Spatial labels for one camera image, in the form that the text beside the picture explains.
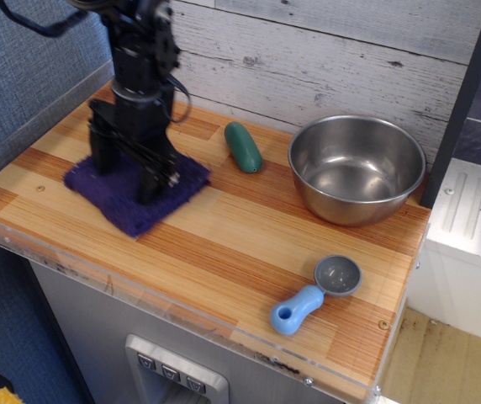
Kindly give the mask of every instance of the purple towel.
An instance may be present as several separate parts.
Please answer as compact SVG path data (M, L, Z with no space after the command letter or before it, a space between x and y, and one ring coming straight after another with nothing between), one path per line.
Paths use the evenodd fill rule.
M209 170L181 154L177 171L179 183L163 189L148 205L136 202L140 166L123 154L116 168L106 175L97 173L91 157L84 159L65 174L65 186L97 206L121 231L137 237L209 183Z

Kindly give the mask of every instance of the black metal frame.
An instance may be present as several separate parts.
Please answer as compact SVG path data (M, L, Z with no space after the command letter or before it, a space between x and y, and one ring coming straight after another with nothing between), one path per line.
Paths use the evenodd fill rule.
M481 30L420 204L432 208L481 81Z

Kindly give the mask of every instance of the control button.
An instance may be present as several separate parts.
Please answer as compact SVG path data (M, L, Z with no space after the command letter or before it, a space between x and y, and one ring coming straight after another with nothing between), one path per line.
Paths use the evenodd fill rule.
M147 358L146 356L142 355L141 353L138 353L138 362L140 362L140 365L142 365L144 368L149 369L149 370L155 370L155 361L151 358Z
M189 389L196 391L199 394L205 394L205 385L198 380L187 376L187 386Z
M165 375L169 380L173 381L180 381L181 376L179 375L179 372L176 370L165 366L164 364L162 365L162 374Z

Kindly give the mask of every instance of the blue handle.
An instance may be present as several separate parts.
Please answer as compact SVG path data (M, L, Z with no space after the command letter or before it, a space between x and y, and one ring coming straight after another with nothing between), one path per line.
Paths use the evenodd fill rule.
M271 324L280 334L295 334L304 318L319 309L324 300L325 294L317 286L305 286L293 298L274 306Z

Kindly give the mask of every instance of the screw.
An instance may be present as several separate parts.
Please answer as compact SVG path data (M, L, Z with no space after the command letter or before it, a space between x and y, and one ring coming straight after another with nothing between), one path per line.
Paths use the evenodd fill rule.
M378 327L381 330L388 330L390 328L390 324L386 320L381 320L380 322L378 322Z

